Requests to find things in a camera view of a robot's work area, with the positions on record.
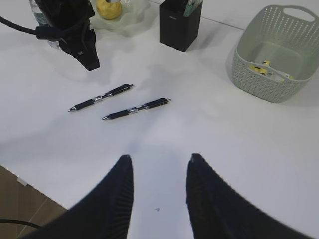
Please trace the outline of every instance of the white table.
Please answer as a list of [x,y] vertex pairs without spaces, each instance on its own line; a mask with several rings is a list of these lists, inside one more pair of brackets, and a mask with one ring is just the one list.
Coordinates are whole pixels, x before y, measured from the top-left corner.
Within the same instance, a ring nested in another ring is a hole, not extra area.
[[272,4],[304,6],[319,15],[318,0],[203,0],[202,16],[246,29],[262,8]]
[[[8,14],[16,6],[5,1],[0,15],[35,26],[32,15]],[[27,9],[27,2],[21,5]],[[258,99],[230,81],[242,30],[202,19],[198,38],[181,53],[159,43],[158,9],[152,3],[154,21],[148,15],[134,36],[97,31],[101,68],[93,72],[45,41],[1,25],[0,164],[70,208],[130,154],[135,201],[128,238],[192,239],[186,168],[199,152],[255,206],[319,238],[318,75],[283,104]],[[67,112],[124,83],[136,88]],[[101,120],[161,97],[172,102]]]

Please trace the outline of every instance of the plastic bottle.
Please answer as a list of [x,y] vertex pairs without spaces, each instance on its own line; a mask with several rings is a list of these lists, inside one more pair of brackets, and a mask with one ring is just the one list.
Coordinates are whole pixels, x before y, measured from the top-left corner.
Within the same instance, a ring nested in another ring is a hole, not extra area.
[[[41,12],[41,9],[38,7],[36,2],[34,0],[29,0],[31,10],[33,12],[33,15],[36,19],[36,21],[39,23],[39,26],[49,26],[49,23],[46,19],[46,17]],[[48,44],[53,47],[54,49],[60,49],[59,41],[50,41],[48,40]]]

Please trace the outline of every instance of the yellow rubber duck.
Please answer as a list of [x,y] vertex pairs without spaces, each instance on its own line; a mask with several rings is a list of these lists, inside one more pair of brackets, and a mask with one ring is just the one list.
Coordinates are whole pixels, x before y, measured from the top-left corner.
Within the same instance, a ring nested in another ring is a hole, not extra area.
[[114,19],[121,15],[122,4],[120,1],[111,3],[105,0],[97,0],[96,9],[102,18]]

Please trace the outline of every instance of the pen tip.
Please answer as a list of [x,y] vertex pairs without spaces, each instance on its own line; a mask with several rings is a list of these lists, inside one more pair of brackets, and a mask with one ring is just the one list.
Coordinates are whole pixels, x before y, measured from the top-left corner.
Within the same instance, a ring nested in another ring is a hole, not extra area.
[[68,110],[68,112],[74,112],[74,111],[76,111],[76,108],[75,108],[75,107],[72,107],[72,108],[70,108],[70,109]]

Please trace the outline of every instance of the plastic basket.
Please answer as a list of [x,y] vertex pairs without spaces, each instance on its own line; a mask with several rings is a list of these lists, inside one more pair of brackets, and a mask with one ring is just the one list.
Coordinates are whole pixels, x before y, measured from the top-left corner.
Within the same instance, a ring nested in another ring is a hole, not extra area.
[[[286,14],[285,9],[301,10],[314,20]],[[271,66],[263,65],[264,61],[270,61]],[[254,96],[280,103],[302,89],[318,66],[319,17],[300,6],[270,5],[257,14],[241,37],[233,59],[232,81]],[[262,75],[252,67],[277,77]]]

